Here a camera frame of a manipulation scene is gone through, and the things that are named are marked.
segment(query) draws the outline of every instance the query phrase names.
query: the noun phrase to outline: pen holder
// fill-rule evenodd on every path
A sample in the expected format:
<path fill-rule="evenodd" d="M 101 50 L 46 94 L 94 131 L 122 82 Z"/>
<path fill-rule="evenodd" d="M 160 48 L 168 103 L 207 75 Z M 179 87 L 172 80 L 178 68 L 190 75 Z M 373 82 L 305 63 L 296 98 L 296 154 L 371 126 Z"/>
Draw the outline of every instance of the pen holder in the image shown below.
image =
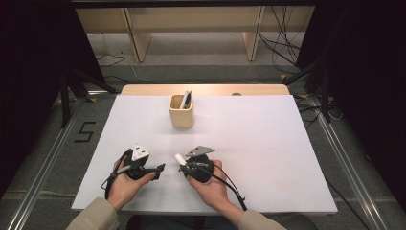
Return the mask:
<path fill-rule="evenodd" d="M 186 108 L 180 109 L 183 95 L 172 95 L 169 103 L 169 114 L 174 127 L 192 127 L 193 120 L 193 98 Z"/>

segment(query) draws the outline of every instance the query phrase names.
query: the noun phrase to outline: marker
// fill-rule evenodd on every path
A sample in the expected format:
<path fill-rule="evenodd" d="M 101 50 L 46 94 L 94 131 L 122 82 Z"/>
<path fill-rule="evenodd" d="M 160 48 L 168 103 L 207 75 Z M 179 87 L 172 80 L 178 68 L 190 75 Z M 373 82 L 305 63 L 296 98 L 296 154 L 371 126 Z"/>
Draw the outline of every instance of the marker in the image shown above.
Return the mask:
<path fill-rule="evenodd" d="M 189 91 L 188 96 L 186 97 L 186 100 L 185 100 L 185 106 L 183 106 L 183 108 L 188 107 L 188 104 L 191 101 L 191 97 L 192 97 L 192 91 Z"/>
<path fill-rule="evenodd" d="M 180 103 L 179 109 L 182 109 L 185 107 L 185 102 L 186 102 L 186 98 L 188 98 L 188 94 L 189 94 L 189 91 L 186 90 L 185 94 L 183 95 L 182 103 Z"/>

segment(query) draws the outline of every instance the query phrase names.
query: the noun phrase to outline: gray carpet floor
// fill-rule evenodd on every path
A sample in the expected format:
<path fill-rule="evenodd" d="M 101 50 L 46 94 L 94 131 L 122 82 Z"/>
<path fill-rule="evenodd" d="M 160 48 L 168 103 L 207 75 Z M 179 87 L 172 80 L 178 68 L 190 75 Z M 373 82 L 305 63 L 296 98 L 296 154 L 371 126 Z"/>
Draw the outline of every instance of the gray carpet floor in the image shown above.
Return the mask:
<path fill-rule="evenodd" d="M 297 71 L 293 67 L 283 67 Z M 120 89 L 128 83 L 281 83 L 281 71 L 272 66 L 131 66 L 103 67 L 108 84 Z M 293 95 L 303 94 L 305 80 L 299 80 L 289 87 Z M 86 84 L 89 90 L 99 90 L 92 84 Z M 93 97 L 80 108 L 78 117 L 69 133 L 66 143 L 42 188 L 24 229 L 64 229 L 78 214 L 71 210 L 72 202 L 84 177 L 87 166 L 102 134 L 104 124 L 115 98 L 111 96 Z M 301 109 L 308 100 L 298 100 Z M 339 109 L 331 111 L 338 117 Z M 302 112 L 304 126 L 325 177 L 339 190 L 357 213 L 368 222 L 343 170 L 337 161 L 333 149 L 325 136 L 318 120 L 314 120 L 313 110 Z M 47 125 L 38 137 L 33 152 L 27 156 L 20 171 L 15 176 L 7 193 L 0 201 L 0 229 L 6 228 L 16 207 L 32 185 L 40 166 L 51 149 L 61 124 L 61 104 L 55 102 L 50 110 Z M 89 142 L 78 143 L 76 140 L 87 138 L 79 134 L 84 122 L 93 122 L 87 127 L 94 131 Z M 406 215 L 401 210 L 391 192 L 375 170 L 373 163 L 365 157 L 365 152 L 352 131 L 345 115 L 339 121 L 332 120 L 351 162 L 358 170 L 364 184 L 377 204 L 389 229 L 406 229 Z M 365 229 L 355 214 L 333 190 L 338 213 L 330 216 L 310 216 L 319 229 Z M 273 215 L 269 218 L 284 221 L 293 214 Z M 120 229 L 125 229 L 129 213 L 120 214 Z"/>

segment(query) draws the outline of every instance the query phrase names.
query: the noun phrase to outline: floor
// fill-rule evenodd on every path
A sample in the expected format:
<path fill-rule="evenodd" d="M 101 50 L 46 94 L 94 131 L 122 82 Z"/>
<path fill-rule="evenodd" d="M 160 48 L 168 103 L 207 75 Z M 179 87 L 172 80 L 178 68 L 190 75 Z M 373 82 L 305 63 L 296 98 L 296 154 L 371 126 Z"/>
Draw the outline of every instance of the floor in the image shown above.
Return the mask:
<path fill-rule="evenodd" d="M 271 40 L 278 37 L 274 33 L 264 36 Z M 288 35 L 294 36 L 294 44 L 300 46 L 303 34 Z M 276 58 L 261 41 L 256 60 L 248 61 L 238 33 L 154 34 L 142 63 L 135 62 L 125 34 L 89 34 L 88 37 L 106 81 L 116 88 L 128 83 L 281 83 L 281 78 L 298 71 L 285 59 Z M 294 55 L 290 56 L 282 46 L 277 50 L 294 60 Z M 290 85 L 291 94 L 304 94 L 304 83 L 305 79 Z M 100 90 L 91 84 L 87 87 Z M 113 103 L 114 96 L 103 93 L 87 100 L 72 97 L 73 123 L 61 129 L 61 105 L 56 100 L 33 152 L 0 201 L 0 229 L 10 226 L 18 211 L 25 213 L 20 225 L 23 229 L 66 228 L 78 214 L 70 207 Z M 342 195 L 331 187 L 339 211 L 331 216 L 311 216 L 317 227 L 365 229 L 345 199 L 370 229 L 406 229 L 405 212 L 366 157 L 345 114 L 339 108 L 330 110 L 331 124 L 326 124 L 317 109 L 310 108 L 318 104 L 317 96 L 297 99 L 297 104 L 322 171 Z M 80 130 L 86 122 L 92 122 L 93 136 L 89 142 L 81 143 L 78 140 L 84 137 Z M 63 140 L 61 145 L 55 145 L 57 140 Z M 49 163 L 48 170 L 42 167 L 44 163 Z M 21 210 L 20 204 L 35 187 L 38 187 L 35 199 L 28 202 L 31 208 Z M 130 216 L 120 214 L 120 229 L 125 229 Z M 280 214 L 269 218 L 283 221 L 291 216 Z"/>

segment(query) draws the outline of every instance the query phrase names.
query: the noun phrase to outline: beige sleeve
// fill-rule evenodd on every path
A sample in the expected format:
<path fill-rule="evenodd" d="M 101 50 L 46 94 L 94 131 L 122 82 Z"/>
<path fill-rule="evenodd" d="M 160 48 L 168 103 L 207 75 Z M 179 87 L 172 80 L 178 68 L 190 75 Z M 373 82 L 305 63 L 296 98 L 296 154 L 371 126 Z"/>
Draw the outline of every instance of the beige sleeve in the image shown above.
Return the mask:
<path fill-rule="evenodd" d="M 67 229 L 116 230 L 118 227 L 119 219 L 116 210 L 107 200 L 98 197 L 75 217 Z"/>
<path fill-rule="evenodd" d="M 238 222 L 238 230 L 286 230 L 274 220 L 252 210 L 245 211 Z"/>

